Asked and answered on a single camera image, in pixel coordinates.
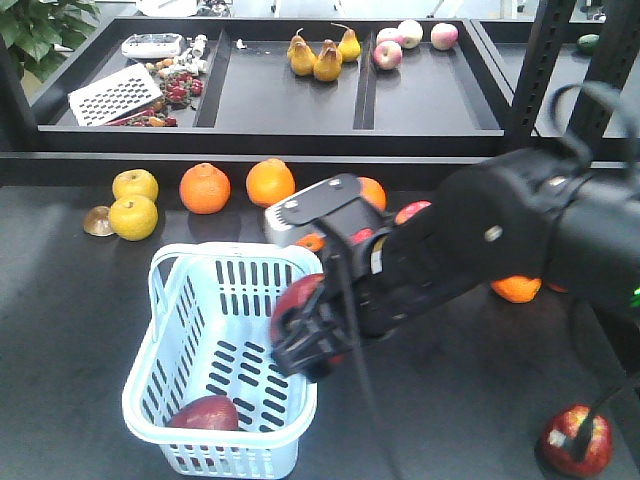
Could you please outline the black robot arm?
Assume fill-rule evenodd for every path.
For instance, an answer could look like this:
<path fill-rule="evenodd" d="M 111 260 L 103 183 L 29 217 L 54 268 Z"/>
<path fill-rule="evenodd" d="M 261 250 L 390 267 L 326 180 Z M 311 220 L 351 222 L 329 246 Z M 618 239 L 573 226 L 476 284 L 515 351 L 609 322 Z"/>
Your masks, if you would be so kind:
<path fill-rule="evenodd" d="M 402 224 L 366 201 L 350 174 L 279 203 L 278 222 L 325 238 L 322 272 L 293 283 L 273 312 L 272 356 L 280 371 L 316 381 L 331 359 L 359 350 L 363 340 L 513 275 L 637 318 L 637 121 L 613 87 L 588 81 L 578 89 L 620 118 L 622 181 L 597 178 L 587 144 L 565 131 L 564 156 L 526 148 L 461 169 Z"/>

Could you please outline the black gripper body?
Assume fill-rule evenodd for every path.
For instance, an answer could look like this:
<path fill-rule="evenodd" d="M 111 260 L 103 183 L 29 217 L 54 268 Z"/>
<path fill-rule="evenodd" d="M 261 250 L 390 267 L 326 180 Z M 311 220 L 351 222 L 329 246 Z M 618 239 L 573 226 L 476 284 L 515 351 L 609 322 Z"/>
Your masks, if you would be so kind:
<path fill-rule="evenodd" d="M 324 271 L 294 282 L 280 298 L 279 340 L 328 340 L 356 350 L 449 300 L 439 206 L 432 203 L 401 225 L 373 208 L 380 225 L 359 245 L 321 219 L 314 223 L 325 237 Z"/>

